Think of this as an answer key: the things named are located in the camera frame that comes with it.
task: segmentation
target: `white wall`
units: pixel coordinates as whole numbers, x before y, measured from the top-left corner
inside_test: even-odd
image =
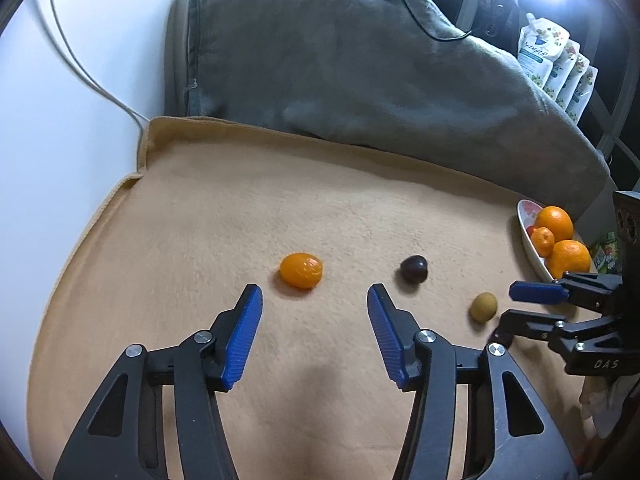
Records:
[[[56,0],[89,72],[147,117],[164,107],[171,1]],[[0,419],[30,461],[26,391],[44,307],[89,218],[134,170],[137,138],[60,62],[26,0],[0,36]]]

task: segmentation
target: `gray fabric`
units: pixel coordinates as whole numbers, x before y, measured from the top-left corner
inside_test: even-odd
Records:
[[[456,36],[431,0],[433,34]],[[189,115],[428,160],[585,211],[609,174],[510,54],[399,0],[191,0]]]

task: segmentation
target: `power cord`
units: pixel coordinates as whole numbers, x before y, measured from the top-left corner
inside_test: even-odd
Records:
[[[464,34],[462,34],[461,36],[456,36],[454,38],[439,38],[437,36],[434,36],[433,34],[431,34],[425,27],[424,25],[420,22],[420,20],[418,19],[418,17],[415,15],[414,10],[411,8],[411,5],[409,4],[408,0],[402,0],[402,2],[404,3],[404,6],[406,7],[406,10],[409,11],[409,14],[411,15],[412,19],[414,20],[415,24],[418,25],[418,27],[420,27],[420,30],[423,31],[427,36],[429,36],[432,40],[434,41],[439,41],[441,43],[449,43],[451,41],[460,41],[460,40],[464,40],[465,38],[468,38],[469,35],[471,35],[473,32],[475,32],[477,29],[472,29],[472,30],[468,30],[467,32],[465,32]]]
[[[53,14],[53,19],[55,20],[56,28],[57,28],[57,30],[58,30],[58,32],[60,34],[60,37],[62,38],[62,41],[65,44],[66,49],[68,50],[69,55],[71,56],[72,59],[69,59],[67,54],[63,51],[62,47],[60,46],[60,44],[56,40],[56,38],[53,35],[52,31],[50,30],[49,24],[47,23],[47,20],[44,17],[44,13],[42,12],[42,8],[40,7],[39,1],[38,0],[33,0],[33,1],[35,3],[36,11],[38,13],[38,18],[39,18],[39,21],[40,21],[40,25],[43,28],[44,33],[47,35],[47,38],[48,38],[49,42],[52,44],[52,46],[55,49],[55,51],[61,57],[62,61],[68,66],[68,68],[74,74],[76,74],[76,76],[80,79],[80,81],[82,81],[85,85],[87,85],[91,90],[93,90],[96,93],[100,94],[102,97],[104,97],[105,99],[111,101],[117,107],[121,108],[124,112],[126,112],[131,117],[131,119],[136,123],[136,125],[138,126],[138,129],[140,130],[140,137],[142,137],[142,134],[144,133],[145,128],[142,125],[142,123],[140,122],[140,120],[143,120],[143,121],[148,123],[149,119],[146,118],[144,115],[140,114],[139,112],[135,111],[133,108],[130,108],[129,106],[124,104],[122,101],[120,101],[116,96],[111,94],[109,91],[105,90],[104,87],[100,83],[98,83],[91,76],[91,74],[89,74],[87,69],[82,65],[82,63],[78,59],[78,56],[76,56],[76,53],[71,48],[71,45],[70,45],[70,43],[69,43],[69,41],[68,41],[68,39],[66,37],[66,34],[65,34],[65,32],[64,32],[64,30],[62,28],[62,24],[60,23],[60,17],[58,15],[58,10],[56,9],[55,0],[49,0],[49,4],[51,6],[51,12]]]

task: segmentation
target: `silver screw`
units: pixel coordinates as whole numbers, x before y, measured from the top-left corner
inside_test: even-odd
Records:
[[[209,332],[209,330],[200,330],[199,332],[196,332],[195,335],[193,336],[193,340],[200,344],[200,345],[204,345],[204,343],[208,343],[209,341],[211,341],[212,335],[211,332]]]
[[[489,345],[489,353],[491,355],[495,355],[496,357],[500,357],[501,355],[504,355],[505,352],[506,352],[506,350],[504,349],[504,346],[502,346],[501,344],[491,343]]]
[[[138,357],[142,354],[142,346],[140,345],[129,345],[127,349],[124,351],[127,357]]]
[[[418,332],[418,339],[423,343],[433,343],[436,341],[436,335],[435,332],[431,330],[420,330],[420,332]]]

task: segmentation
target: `black cable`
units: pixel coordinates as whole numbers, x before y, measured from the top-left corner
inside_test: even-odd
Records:
[[[455,38],[439,38],[437,36],[434,36],[433,34],[431,34],[425,27],[424,25],[420,22],[420,20],[418,19],[418,17],[415,15],[414,10],[411,8],[411,5],[409,4],[408,0],[402,0],[402,2],[404,3],[404,6],[406,7],[406,10],[409,11],[409,14],[411,15],[411,17],[414,19],[414,22],[416,25],[418,25],[418,27],[420,27],[420,30],[423,31],[427,36],[429,36],[432,40],[434,41],[440,41],[442,43],[449,43],[449,41],[460,41],[460,40],[464,40],[465,38],[467,38],[469,35],[471,35],[472,32],[475,32],[477,29],[472,29],[469,30],[467,32],[465,32],[464,34],[462,34],[462,36],[456,36]]]

